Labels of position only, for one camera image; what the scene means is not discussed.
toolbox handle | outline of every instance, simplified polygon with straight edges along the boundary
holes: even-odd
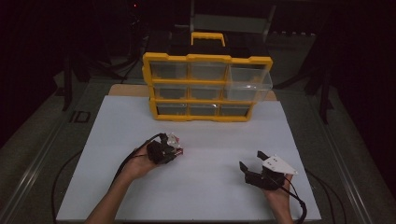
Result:
[[[191,33],[191,44],[194,45],[194,39],[219,39],[221,44],[225,47],[224,36],[220,33],[203,33],[203,32],[192,32]]]

human hand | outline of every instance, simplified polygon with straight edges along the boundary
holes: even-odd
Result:
[[[117,179],[122,179],[130,184],[132,181],[144,176],[155,167],[157,167],[157,165],[149,160],[147,145],[145,145],[128,160]]]
[[[285,184],[283,188],[290,190],[290,181],[293,178],[292,175],[285,175]],[[290,213],[290,196],[283,189],[267,190],[262,189],[271,209],[276,217],[278,224],[290,224],[293,223]]]

toolbox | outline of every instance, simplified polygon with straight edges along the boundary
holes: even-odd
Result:
[[[248,121],[273,84],[262,36],[152,31],[143,56],[155,119]]]

transparent plastic drawer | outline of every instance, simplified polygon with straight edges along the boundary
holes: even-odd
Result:
[[[157,103],[158,115],[186,115],[186,104]]]
[[[249,109],[250,105],[221,105],[219,115],[244,117],[248,114]]]
[[[227,68],[226,63],[190,63],[191,78],[200,80],[223,80]]]
[[[219,100],[223,86],[190,85],[190,98],[196,100]]]
[[[157,99],[186,99],[187,85],[154,84],[155,98]]]
[[[153,78],[185,79],[187,78],[187,63],[150,62]]]
[[[259,102],[265,99],[272,87],[272,80],[268,74],[264,78],[264,83],[233,82],[226,85],[223,98],[227,101]]]
[[[216,116],[219,105],[189,104],[190,115],[194,116]]]
[[[231,82],[262,83],[268,71],[264,64],[232,64],[227,76]]]

white table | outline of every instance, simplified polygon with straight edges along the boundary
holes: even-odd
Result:
[[[307,206],[307,220],[320,219],[280,102],[255,105],[251,121],[171,122],[151,117],[147,97],[106,96],[64,196],[58,220],[82,221],[105,195],[120,163],[156,133],[175,133],[184,155],[136,180],[116,220],[258,221],[273,219],[261,191],[245,183],[242,161],[260,172],[261,150],[278,155],[299,174],[292,179]],[[293,218],[302,209],[290,198]]]

